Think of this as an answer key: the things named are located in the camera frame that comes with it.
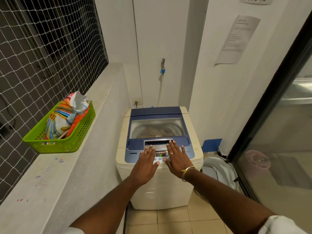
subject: white safety net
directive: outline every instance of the white safety net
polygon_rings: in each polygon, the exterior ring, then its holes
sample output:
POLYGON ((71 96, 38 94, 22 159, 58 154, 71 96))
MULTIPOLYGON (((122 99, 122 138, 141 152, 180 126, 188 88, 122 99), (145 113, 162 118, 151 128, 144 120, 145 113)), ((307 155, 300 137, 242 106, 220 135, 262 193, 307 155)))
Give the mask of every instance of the white safety net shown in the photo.
POLYGON ((0 0, 0 204, 37 157, 22 138, 108 64, 94 0, 0 0))

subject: bracelet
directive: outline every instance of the bracelet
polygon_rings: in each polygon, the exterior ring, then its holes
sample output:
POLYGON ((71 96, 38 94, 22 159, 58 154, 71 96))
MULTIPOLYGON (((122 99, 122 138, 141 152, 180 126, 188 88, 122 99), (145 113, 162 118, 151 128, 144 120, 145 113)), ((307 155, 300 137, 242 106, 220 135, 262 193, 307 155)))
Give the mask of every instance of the bracelet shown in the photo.
POLYGON ((181 171, 181 172, 182 172, 182 177, 181 177, 181 179, 182 179, 182 181, 184 181, 184 182, 187 182, 186 180, 184 180, 184 175, 185 175, 185 173, 186 173, 189 169, 196 169, 196 168, 195 168, 195 167, 188 167, 187 169, 184 169, 184 170, 181 171))

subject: top-load washing machine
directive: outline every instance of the top-load washing machine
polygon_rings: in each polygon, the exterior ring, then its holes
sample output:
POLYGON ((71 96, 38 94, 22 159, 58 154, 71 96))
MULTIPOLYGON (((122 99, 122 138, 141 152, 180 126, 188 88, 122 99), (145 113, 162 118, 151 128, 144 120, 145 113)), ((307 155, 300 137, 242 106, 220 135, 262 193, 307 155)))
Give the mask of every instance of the top-load washing machine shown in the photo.
POLYGON ((116 156, 121 179, 126 179, 139 154, 146 146, 156 149, 154 162, 160 161, 154 177, 140 187, 131 203, 135 209, 158 210, 188 204, 193 186, 170 173, 163 162, 169 158, 167 143, 174 140, 185 147, 186 154, 198 170, 203 153, 185 107, 132 109, 124 117, 116 156))

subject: transparent lid window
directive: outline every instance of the transparent lid window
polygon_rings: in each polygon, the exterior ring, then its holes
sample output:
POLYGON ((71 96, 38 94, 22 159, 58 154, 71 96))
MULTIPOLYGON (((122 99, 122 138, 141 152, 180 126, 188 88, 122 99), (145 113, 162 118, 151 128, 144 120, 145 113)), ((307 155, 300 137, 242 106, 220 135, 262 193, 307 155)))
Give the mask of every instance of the transparent lid window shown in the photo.
POLYGON ((133 120, 130 128, 130 139, 174 137, 186 135, 182 119, 158 118, 133 120))

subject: hand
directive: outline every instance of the hand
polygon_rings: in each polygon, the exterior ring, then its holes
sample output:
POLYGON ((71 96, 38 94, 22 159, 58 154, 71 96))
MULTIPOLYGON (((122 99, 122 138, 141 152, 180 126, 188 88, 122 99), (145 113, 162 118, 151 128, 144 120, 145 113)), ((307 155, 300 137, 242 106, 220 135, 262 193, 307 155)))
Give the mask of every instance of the hand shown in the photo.
POLYGON ((182 145, 181 148, 182 152, 175 141, 172 143, 171 140, 169 140, 169 144, 167 144, 167 149, 168 153, 170 154, 170 160, 164 158, 164 161, 169 167, 170 172, 179 178, 182 177, 182 170, 193 166, 191 160, 185 153, 184 146, 182 145))
POLYGON ((141 152, 137 163, 133 167, 129 178, 132 179, 136 185, 142 186, 146 184, 155 174, 155 171, 159 165, 159 162, 154 162, 155 151, 151 145, 149 149, 145 148, 144 152, 141 152))

